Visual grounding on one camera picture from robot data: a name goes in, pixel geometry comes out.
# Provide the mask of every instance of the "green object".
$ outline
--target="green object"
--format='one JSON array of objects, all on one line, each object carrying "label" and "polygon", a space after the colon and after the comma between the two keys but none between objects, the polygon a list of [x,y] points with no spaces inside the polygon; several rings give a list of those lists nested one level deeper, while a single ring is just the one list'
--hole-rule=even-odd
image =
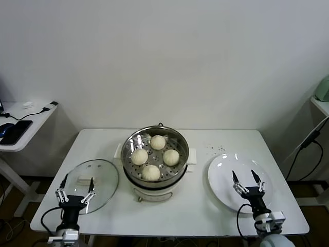
[{"label": "green object", "polygon": [[329,75],[324,77],[318,85],[315,97],[320,101],[329,102]]}]

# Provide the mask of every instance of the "smartphone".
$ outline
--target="smartphone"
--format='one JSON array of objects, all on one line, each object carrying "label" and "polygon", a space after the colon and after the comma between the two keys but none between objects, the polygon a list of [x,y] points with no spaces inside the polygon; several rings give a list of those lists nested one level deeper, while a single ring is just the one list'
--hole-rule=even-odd
[{"label": "smartphone", "polygon": [[32,123],[31,120],[18,121],[8,129],[5,137],[0,141],[0,145],[15,145]]}]

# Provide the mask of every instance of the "glass lid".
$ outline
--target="glass lid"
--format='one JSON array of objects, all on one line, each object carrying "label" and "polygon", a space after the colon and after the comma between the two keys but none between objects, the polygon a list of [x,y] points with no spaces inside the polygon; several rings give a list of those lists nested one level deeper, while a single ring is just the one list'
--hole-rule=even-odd
[{"label": "glass lid", "polygon": [[64,187],[66,194],[85,197],[88,194],[91,178],[96,194],[80,211],[81,215],[89,214],[104,206],[119,185],[119,173],[113,163],[107,160],[90,160],[81,163],[67,174]]}]

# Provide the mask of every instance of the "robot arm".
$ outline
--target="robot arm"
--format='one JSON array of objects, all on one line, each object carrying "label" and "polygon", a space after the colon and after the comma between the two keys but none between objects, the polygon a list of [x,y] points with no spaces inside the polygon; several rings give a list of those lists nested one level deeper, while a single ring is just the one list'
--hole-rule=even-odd
[{"label": "robot arm", "polygon": [[257,186],[245,187],[233,173],[233,188],[244,199],[248,200],[252,210],[252,217],[255,220],[254,227],[257,234],[262,238],[261,247],[292,247],[294,244],[285,236],[279,235],[282,231],[282,224],[285,216],[281,211],[272,212],[263,201],[265,194],[265,182],[251,170]]},{"label": "robot arm", "polygon": [[85,197],[66,195],[64,191],[67,175],[55,194],[58,205],[64,211],[62,223],[57,226],[57,236],[49,237],[48,244],[57,242],[59,246],[73,246],[79,241],[78,217],[80,210],[84,209],[95,196],[93,178],[90,180],[88,194]]}]

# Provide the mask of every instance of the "white table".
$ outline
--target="white table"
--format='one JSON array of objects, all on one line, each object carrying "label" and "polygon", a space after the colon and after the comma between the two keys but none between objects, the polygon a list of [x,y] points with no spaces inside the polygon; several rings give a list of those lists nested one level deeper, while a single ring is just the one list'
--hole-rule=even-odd
[{"label": "white table", "polygon": [[[329,102],[322,102],[314,97],[311,98],[311,102],[319,108],[325,116],[329,116]],[[329,211],[329,189],[323,190],[320,184],[316,184],[313,187],[319,195],[317,197],[296,198],[298,204],[300,206],[325,206]]]},{"label": "white table", "polygon": [[[36,113],[42,110],[43,107],[48,105],[50,102],[34,102],[34,107],[31,109],[23,109],[23,102],[4,102],[4,112],[10,113],[16,118],[24,117],[27,114]],[[37,131],[41,128],[43,123],[49,118],[49,116],[54,112],[57,107],[52,108],[50,111],[43,112],[38,115],[33,115],[24,118],[24,120],[32,120],[32,125],[23,134],[19,141],[12,146],[0,145],[0,152],[18,152],[26,147],[30,140],[34,137]],[[17,120],[8,117],[0,117],[0,125],[7,122],[15,124]],[[44,195],[38,195],[35,190],[39,186],[39,182],[33,182],[29,186],[5,161],[0,158],[0,173],[11,183],[6,189],[5,193],[1,196],[6,197],[13,186],[19,189],[25,196],[21,201],[20,205],[14,213],[14,217],[21,217],[29,202],[41,202]]]},{"label": "white table", "polygon": [[[197,165],[186,173],[179,191],[165,202],[137,202],[124,175],[122,164],[113,159],[119,143],[135,130],[82,130],[40,207],[31,221],[35,231],[45,231],[40,224],[42,214],[58,205],[55,190],[64,176],[81,162],[102,158],[115,162],[119,168],[119,187],[113,198],[101,209],[79,218],[80,232],[91,235],[213,237],[239,236],[236,212],[228,209],[210,191],[207,167],[223,146],[227,152],[245,152],[262,164],[275,189],[270,209],[286,216],[283,234],[306,234],[309,226],[282,176],[262,136],[256,130],[179,130],[190,148],[196,149]],[[60,224],[60,211],[50,212],[44,219],[51,231]],[[240,227],[246,236],[256,235],[251,215],[240,217]]]}]

